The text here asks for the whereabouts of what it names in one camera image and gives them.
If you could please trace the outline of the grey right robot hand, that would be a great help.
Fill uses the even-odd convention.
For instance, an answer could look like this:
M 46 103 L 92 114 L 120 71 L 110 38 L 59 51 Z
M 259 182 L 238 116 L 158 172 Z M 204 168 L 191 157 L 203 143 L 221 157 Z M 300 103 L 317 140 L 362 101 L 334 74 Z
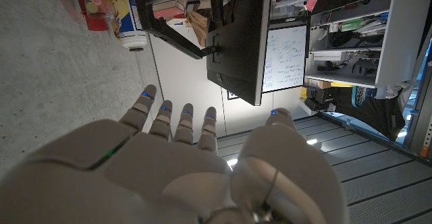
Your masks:
M 193 143 L 193 106 L 170 135 L 172 103 L 148 85 L 119 120 L 88 123 L 34 151 L 1 179 L 2 223 L 347 223 L 332 166 L 272 110 L 235 163 L 217 154 L 216 110 Z

